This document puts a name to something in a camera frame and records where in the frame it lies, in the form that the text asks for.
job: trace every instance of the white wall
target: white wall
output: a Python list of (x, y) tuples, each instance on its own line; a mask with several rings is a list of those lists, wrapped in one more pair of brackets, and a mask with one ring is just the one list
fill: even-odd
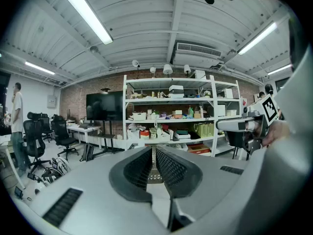
[[(13, 86), (15, 83), (19, 82), (22, 86), (21, 93), (23, 95), (23, 120), (27, 120), (28, 112), (36, 113), (47, 113), (48, 116), (53, 114), (59, 114), (60, 109), (60, 94), (61, 90), (54, 88), (51, 85), (47, 85), (32, 79), (28, 79), (22, 76), (12, 74), (9, 81), (7, 96), (6, 96), (6, 107), (8, 112), (12, 112), (12, 96), (13, 96)], [(47, 96), (55, 95), (57, 97), (57, 107), (48, 108), (47, 107)]]
[(282, 80), (284, 78), (287, 78), (287, 77), (291, 77), (291, 76), (292, 76), (292, 72), (288, 72), (287, 74), (275, 77), (275, 78), (273, 78), (271, 80), (268, 80), (268, 81), (264, 81), (264, 85), (260, 86), (259, 90), (260, 90), (260, 92), (264, 92), (265, 93), (265, 85), (266, 84), (271, 84), (273, 86), (273, 95), (276, 95), (277, 94), (277, 88), (276, 88), (276, 83), (275, 82), (278, 81), (278, 80)]

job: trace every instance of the tv stand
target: tv stand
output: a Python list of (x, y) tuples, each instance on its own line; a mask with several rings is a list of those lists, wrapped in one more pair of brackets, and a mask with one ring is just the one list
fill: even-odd
[[(113, 138), (115, 137), (115, 135), (112, 134), (112, 122), (111, 122), (111, 120), (109, 120), (109, 123), (110, 123), (110, 134), (106, 134), (106, 128), (105, 128), (105, 121), (104, 120), (102, 120), (102, 123), (103, 123), (103, 131), (102, 131), (102, 133), (98, 134), (98, 137), (104, 138), (105, 148), (103, 149), (102, 152), (94, 154), (93, 158), (95, 158), (95, 157), (97, 157), (99, 155), (102, 155), (104, 153), (107, 153), (107, 152), (115, 153), (115, 152), (124, 150), (124, 149), (114, 148), (113, 147)], [(108, 148), (108, 146), (107, 146), (107, 139), (111, 140), (111, 148)]]

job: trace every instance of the office chair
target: office chair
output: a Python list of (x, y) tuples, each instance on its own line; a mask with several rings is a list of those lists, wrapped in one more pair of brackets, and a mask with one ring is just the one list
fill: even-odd
[(51, 121), (52, 129), (55, 133), (55, 141), (57, 145), (65, 146), (66, 148), (58, 153), (58, 157), (60, 154), (66, 153), (66, 160), (67, 155), (69, 152), (76, 153), (77, 156), (79, 155), (78, 151), (76, 151), (76, 148), (70, 148), (69, 146), (76, 142), (75, 138), (70, 138), (67, 133), (67, 123), (65, 120), (61, 120), (58, 117), (55, 117), (53, 121)]
[(35, 157), (34, 162), (28, 165), (28, 168), (33, 165), (34, 167), (31, 169), (30, 173), (33, 173), (33, 171), (38, 167), (41, 166), (45, 169), (43, 166), (44, 163), (51, 164), (50, 160), (43, 160), (41, 161), (39, 158), (45, 153), (45, 143), (42, 139), (42, 122), (40, 121), (41, 114), (32, 113), (29, 112), (27, 114), (27, 117), (30, 120), (26, 120), (23, 123), (25, 135), (26, 135), (26, 153), (30, 157)]
[(50, 142), (49, 138), (51, 140), (54, 139), (52, 136), (50, 136), (50, 134), (53, 132), (53, 130), (50, 129), (50, 118), (43, 117), (43, 114), (42, 114), (42, 117), (40, 118), (40, 120), (42, 121), (42, 124), (43, 124), (43, 134), (45, 135), (43, 140), (48, 139), (48, 142)]

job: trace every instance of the jeans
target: jeans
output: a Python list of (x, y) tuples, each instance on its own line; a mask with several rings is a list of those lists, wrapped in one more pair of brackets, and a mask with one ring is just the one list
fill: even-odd
[(21, 132), (13, 132), (11, 135), (13, 151), (18, 161), (21, 171), (26, 171), (26, 167), (30, 164), (30, 160), (26, 152), (23, 150), (23, 138)]

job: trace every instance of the metal shelving unit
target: metal shelving unit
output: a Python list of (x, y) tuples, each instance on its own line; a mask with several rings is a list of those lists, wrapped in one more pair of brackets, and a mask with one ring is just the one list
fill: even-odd
[[(168, 90), (172, 85), (182, 85), (184, 90), (197, 90), (200, 93), (201, 90), (211, 90), (212, 98), (201, 97), (201, 98), (139, 98), (139, 99), (126, 99), (127, 88), (131, 87), (134, 92), (143, 92), (143, 91), (162, 91)], [(232, 87), (237, 87), (239, 99), (227, 99), (227, 98), (217, 98), (217, 93), (223, 89), (228, 89)], [(218, 102), (238, 102), (239, 112), (241, 112), (240, 105), (240, 91), (238, 82), (236, 84), (219, 82), (214, 80), (214, 76), (210, 76), (210, 79), (193, 79), (193, 78), (145, 78), (145, 79), (132, 79), (127, 80), (127, 76), (124, 75), (124, 86), (123, 86), (123, 135), (124, 139), (127, 140), (126, 124), (129, 123), (188, 123), (188, 122), (205, 122), (212, 121), (214, 122), (214, 136), (208, 138), (202, 138), (197, 140), (184, 139), (179, 141), (160, 141), (156, 140), (132, 140), (133, 142), (141, 141), (145, 144), (157, 144), (157, 143), (193, 143), (200, 141), (211, 141), (212, 142), (212, 156), (220, 152), (227, 151), (232, 149), (232, 146), (229, 146), (221, 138), (225, 135), (218, 135), (218, 129), (216, 128), (216, 122), (221, 119), (229, 118), (240, 118), (240, 115), (236, 116), (224, 116), (216, 117), (217, 110), (215, 105), (218, 105)], [(129, 104), (133, 105), (158, 105), (158, 104), (204, 104), (210, 103), (214, 107), (214, 116), (208, 118), (194, 118), (194, 119), (156, 119), (156, 120), (126, 120), (126, 108)]]

